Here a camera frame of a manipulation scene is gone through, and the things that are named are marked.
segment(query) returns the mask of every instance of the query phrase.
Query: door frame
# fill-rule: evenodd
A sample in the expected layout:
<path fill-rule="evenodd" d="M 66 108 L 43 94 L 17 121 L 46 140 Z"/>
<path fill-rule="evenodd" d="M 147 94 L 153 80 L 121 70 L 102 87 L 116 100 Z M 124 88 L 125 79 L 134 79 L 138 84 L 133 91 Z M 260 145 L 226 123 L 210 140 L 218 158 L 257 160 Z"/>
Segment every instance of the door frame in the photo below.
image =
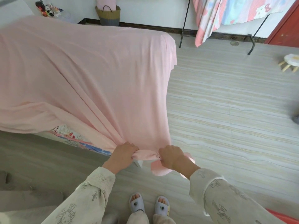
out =
<path fill-rule="evenodd" d="M 269 35 L 269 37 L 266 39 L 265 44 L 270 44 L 272 39 L 279 33 L 282 26 L 288 21 L 290 16 L 293 14 L 293 12 L 299 7 L 299 0 L 296 0 L 293 5 L 290 7 L 290 9 L 287 11 L 287 13 L 284 15 L 284 17 L 281 19 L 281 21 L 278 23 L 278 25 L 275 27 L 275 29 L 272 31 L 272 33 Z"/>

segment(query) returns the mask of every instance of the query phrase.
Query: red door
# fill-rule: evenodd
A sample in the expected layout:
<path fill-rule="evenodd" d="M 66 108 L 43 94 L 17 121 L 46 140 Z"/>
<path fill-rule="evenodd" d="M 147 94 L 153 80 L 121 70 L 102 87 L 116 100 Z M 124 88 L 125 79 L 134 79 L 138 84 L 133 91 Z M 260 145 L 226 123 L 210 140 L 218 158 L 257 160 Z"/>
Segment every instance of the red door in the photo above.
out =
<path fill-rule="evenodd" d="M 290 7 L 265 43 L 299 48 L 299 0 Z"/>

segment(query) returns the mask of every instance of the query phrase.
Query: pajamas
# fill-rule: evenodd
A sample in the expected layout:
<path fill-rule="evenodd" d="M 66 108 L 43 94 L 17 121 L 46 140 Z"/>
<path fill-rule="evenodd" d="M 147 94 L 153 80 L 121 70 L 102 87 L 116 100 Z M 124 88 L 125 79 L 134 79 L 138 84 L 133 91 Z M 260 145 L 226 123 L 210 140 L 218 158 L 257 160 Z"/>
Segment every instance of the pajamas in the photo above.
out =
<path fill-rule="evenodd" d="M 97 168 L 42 224 L 100 224 L 114 181 L 113 173 L 103 167 Z M 284 223 L 209 169 L 198 169 L 192 174 L 190 196 L 199 205 L 199 210 L 209 215 L 216 224 Z M 103 223 L 114 224 L 115 220 L 109 220 L 105 217 Z M 149 224 L 149 220 L 146 214 L 137 211 L 131 214 L 127 223 Z M 175 222 L 171 218 L 154 215 L 153 224 Z"/>

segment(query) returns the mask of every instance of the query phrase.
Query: floor drain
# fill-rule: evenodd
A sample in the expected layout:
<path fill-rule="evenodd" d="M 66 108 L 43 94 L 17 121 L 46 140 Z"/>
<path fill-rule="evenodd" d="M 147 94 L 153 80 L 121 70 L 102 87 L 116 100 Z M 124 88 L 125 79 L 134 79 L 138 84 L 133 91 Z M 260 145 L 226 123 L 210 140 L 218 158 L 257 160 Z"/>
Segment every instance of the floor drain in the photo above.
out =
<path fill-rule="evenodd" d="M 237 41 L 231 41 L 230 44 L 231 44 L 232 46 L 238 46 L 238 45 L 239 45 L 239 42 L 237 42 Z"/>

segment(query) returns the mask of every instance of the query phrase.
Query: wooden stool leg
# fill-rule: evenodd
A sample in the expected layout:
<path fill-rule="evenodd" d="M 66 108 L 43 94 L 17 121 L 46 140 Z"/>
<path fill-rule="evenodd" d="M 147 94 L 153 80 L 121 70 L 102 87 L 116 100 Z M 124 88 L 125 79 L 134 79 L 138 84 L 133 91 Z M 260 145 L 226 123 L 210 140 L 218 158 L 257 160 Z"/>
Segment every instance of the wooden stool leg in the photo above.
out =
<path fill-rule="evenodd" d="M 281 66 L 285 63 L 285 61 L 280 62 L 278 65 Z"/>
<path fill-rule="evenodd" d="M 296 72 L 298 70 L 299 67 L 294 67 L 292 72 Z"/>
<path fill-rule="evenodd" d="M 291 66 L 290 64 L 286 65 L 286 66 L 282 69 L 282 71 L 287 70 L 290 66 Z"/>

